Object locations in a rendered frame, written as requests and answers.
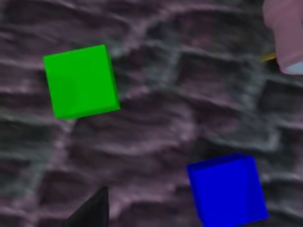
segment stone surface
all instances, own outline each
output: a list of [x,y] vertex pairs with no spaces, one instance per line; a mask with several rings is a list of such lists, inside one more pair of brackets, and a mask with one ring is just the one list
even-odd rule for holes
[[[256,157],[271,217],[303,226],[303,78],[261,64],[262,0],[4,0],[0,226],[56,227],[110,187],[111,227],[199,227],[189,162]],[[119,112],[53,119],[42,56],[107,44]]]

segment pink robot arm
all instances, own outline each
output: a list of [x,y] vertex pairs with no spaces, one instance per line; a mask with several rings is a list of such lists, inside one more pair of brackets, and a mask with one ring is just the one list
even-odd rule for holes
[[303,75],[303,0],[265,0],[263,17],[274,33],[280,70]]

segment rocky surface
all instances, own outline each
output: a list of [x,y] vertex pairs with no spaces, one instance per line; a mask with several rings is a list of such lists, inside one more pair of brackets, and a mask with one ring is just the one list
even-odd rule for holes
[[[271,217],[303,226],[303,78],[261,64],[263,0],[3,0],[0,227],[59,227],[110,187],[111,227],[199,227],[189,162],[256,157]],[[122,109],[53,119],[42,56],[107,44]]]

